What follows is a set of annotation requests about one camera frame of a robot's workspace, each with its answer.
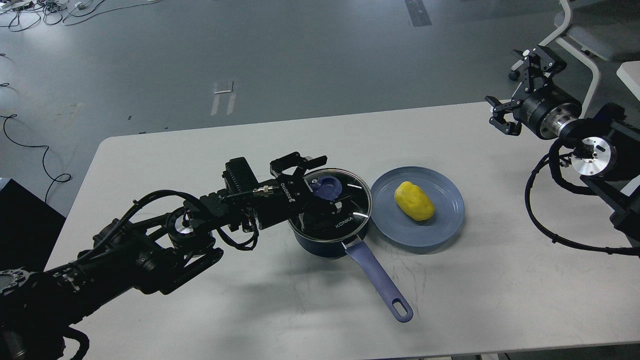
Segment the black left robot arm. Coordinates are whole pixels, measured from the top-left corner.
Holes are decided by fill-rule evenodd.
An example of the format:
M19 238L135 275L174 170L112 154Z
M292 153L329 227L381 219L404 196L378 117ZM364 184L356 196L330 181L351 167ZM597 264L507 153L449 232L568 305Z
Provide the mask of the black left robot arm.
M306 211L332 214L352 200L336 180L306 180L327 157L289 153L270 162L272 179L258 182L244 157L226 162L225 187L201 197L162 189L139 200L94 236L76 260L47 271L1 271L1 358L57 360L70 338L75 360L89 337L73 328L130 289L170 294L211 268L224 255L217 237L252 251L260 231Z

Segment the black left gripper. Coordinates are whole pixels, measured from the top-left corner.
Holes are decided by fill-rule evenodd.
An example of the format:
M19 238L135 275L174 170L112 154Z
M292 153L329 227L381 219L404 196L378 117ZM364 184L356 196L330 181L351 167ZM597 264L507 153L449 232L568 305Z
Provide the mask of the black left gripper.
M280 224L304 212L313 195L305 180L305 173L328 162L327 155L304 157L292 152L276 158L269 164L275 178L269 184L274 194L264 197L254 208L259 230ZM299 215L299 230L306 236L345 236L355 229L355 198L348 196L339 201L319 199Z

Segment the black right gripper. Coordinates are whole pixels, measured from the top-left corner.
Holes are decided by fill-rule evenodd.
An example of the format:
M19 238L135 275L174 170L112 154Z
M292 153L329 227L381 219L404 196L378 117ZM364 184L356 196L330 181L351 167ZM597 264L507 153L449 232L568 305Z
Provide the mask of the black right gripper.
M510 70L510 80L521 84L509 102L484 97L491 107L488 123L507 136L519 136L524 125L540 139L557 138L563 126L576 120L583 109L574 96L553 82L554 76L567 68L567 62L542 45L511 53L518 61ZM507 121L507 114L514 114L515 121Z

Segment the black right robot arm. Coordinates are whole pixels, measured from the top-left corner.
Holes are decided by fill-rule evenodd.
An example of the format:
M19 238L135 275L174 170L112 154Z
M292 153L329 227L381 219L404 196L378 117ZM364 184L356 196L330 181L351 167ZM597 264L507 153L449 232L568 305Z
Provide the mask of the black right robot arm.
M624 194L614 182L639 175L639 130L626 122L626 111L605 104L594 117L583 117L583 103L554 84L566 61L542 45L512 50L521 61L509 79L518 86L510 100L486 96L491 107L489 124L507 136L519 136L522 128L551 146L531 171L525 185L525 209L535 228L554 244L606 255L638 256L639 248L602 247L579 243L544 226L531 207L531 191L539 172L548 167L551 179L572 194L596 196L611 208L615 230L639 239L639 191Z

